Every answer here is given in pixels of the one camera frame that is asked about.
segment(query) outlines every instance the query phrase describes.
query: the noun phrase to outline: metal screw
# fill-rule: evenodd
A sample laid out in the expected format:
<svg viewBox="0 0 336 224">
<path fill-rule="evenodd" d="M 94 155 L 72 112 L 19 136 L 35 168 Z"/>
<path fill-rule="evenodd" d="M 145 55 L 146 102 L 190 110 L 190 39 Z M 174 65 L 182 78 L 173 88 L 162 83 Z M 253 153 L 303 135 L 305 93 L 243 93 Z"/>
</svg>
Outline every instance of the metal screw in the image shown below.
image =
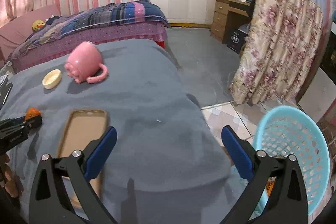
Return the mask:
<svg viewBox="0 0 336 224">
<path fill-rule="evenodd" d="M 296 161 L 296 156 L 294 155 L 289 155 L 288 158 L 290 161 Z"/>
<path fill-rule="evenodd" d="M 49 159 L 49 154 L 44 154 L 41 158 L 42 160 L 47 160 Z"/>
<path fill-rule="evenodd" d="M 264 157 L 266 157 L 266 152 L 264 150 L 258 150 L 257 155 L 260 158 L 264 158 Z"/>
<path fill-rule="evenodd" d="M 73 157 L 77 158 L 82 154 L 81 150 L 75 150 L 72 152 Z"/>
</svg>

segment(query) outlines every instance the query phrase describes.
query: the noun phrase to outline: pink mug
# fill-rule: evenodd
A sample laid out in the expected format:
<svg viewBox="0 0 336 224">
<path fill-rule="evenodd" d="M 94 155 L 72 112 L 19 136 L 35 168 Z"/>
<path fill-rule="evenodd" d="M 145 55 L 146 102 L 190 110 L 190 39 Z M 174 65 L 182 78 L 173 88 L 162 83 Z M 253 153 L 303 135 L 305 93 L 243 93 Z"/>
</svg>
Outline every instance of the pink mug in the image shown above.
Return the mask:
<svg viewBox="0 0 336 224">
<path fill-rule="evenodd" d="M 109 75 L 107 67 L 102 62 L 103 57 L 96 46 L 92 42 L 84 41 L 69 55 L 64 68 L 68 71 L 68 76 L 73 77 L 76 83 L 87 81 L 93 84 L 105 80 Z M 102 73 L 93 76 L 99 69 L 102 69 Z"/>
</svg>

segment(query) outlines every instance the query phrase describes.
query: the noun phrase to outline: gray floor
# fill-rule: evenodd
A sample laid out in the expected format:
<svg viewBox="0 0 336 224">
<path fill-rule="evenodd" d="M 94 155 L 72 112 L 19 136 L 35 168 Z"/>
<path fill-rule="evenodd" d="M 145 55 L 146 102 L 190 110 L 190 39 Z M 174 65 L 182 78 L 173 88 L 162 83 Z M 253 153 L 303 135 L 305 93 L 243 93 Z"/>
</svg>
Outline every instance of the gray floor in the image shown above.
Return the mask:
<svg viewBox="0 0 336 224">
<path fill-rule="evenodd" d="M 232 100 L 228 87 L 239 56 L 210 36 L 208 29 L 167 29 L 166 50 L 175 61 L 184 88 L 201 107 Z"/>
</svg>

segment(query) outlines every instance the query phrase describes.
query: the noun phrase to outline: turquoise laundry basket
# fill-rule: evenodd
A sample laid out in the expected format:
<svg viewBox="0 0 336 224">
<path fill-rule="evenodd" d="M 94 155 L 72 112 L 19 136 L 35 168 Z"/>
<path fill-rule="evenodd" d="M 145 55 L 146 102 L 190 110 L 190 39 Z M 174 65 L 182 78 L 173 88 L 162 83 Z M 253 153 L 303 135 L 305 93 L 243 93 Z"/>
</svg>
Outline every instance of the turquoise laundry basket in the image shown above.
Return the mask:
<svg viewBox="0 0 336 224">
<path fill-rule="evenodd" d="M 326 141 L 316 123 L 301 110 L 278 106 L 259 122 L 253 148 L 269 156 L 294 154 L 307 191 L 309 215 L 320 204 L 330 174 L 330 159 Z M 268 196 L 264 191 L 259 206 L 263 209 Z"/>
</svg>

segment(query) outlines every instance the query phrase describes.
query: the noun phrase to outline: basket rim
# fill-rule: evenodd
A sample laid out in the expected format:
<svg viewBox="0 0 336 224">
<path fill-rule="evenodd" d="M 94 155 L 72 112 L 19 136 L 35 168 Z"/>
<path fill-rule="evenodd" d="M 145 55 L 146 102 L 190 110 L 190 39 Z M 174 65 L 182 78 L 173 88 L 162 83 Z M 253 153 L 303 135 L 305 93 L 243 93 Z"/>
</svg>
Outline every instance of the basket rim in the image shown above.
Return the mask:
<svg viewBox="0 0 336 224">
<path fill-rule="evenodd" d="M 329 150 L 328 150 L 328 146 L 327 146 L 327 143 L 325 141 L 325 138 L 321 132 L 321 130 L 319 129 L 319 127 L 317 126 L 317 124 L 306 114 L 304 113 L 303 111 L 295 108 L 295 107 L 292 107 L 292 106 L 277 106 L 275 108 L 273 108 L 271 111 L 269 111 L 268 113 L 266 113 L 262 119 L 260 120 L 259 124 L 258 124 L 258 127 L 257 127 L 257 130 L 256 130 L 256 133 L 255 133 L 255 136 L 254 136 L 254 141 L 253 141 L 253 148 L 257 151 L 257 150 L 260 150 L 261 147 L 262 147 L 262 136 L 263 136 L 263 129 L 265 128 L 266 126 L 266 123 L 269 121 L 269 119 L 271 119 L 272 116 L 274 116 L 275 113 L 277 113 L 279 111 L 279 109 L 281 110 L 290 110 L 290 111 L 295 111 L 297 112 L 298 114 L 304 116 L 307 121 L 309 121 L 312 126 L 316 129 L 316 132 L 318 132 L 318 136 L 315 136 L 315 137 L 318 137 L 318 138 L 321 138 L 322 140 L 324 140 L 321 144 L 321 148 L 322 148 L 322 151 L 321 151 L 321 154 L 323 157 L 325 157 L 326 159 L 326 162 L 327 162 L 327 165 L 328 165 L 328 168 L 325 170 L 324 172 L 324 175 L 326 176 L 326 180 L 323 182 L 323 193 L 320 195 L 320 198 L 319 198 L 319 201 L 315 204 L 315 206 L 308 212 L 308 215 L 311 215 L 313 213 L 313 211 L 315 211 L 315 209 L 319 206 L 320 202 L 322 201 L 322 198 L 325 194 L 325 191 L 327 189 L 327 185 L 328 185 L 328 181 L 329 181 L 329 175 L 330 175 L 330 157 L 329 157 Z M 267 202 L 267 195 L 263 194 L 260 201 L 262 202 L 262 206 L 264 207 L 266 205 L 266 202 Z"/>
</svg>

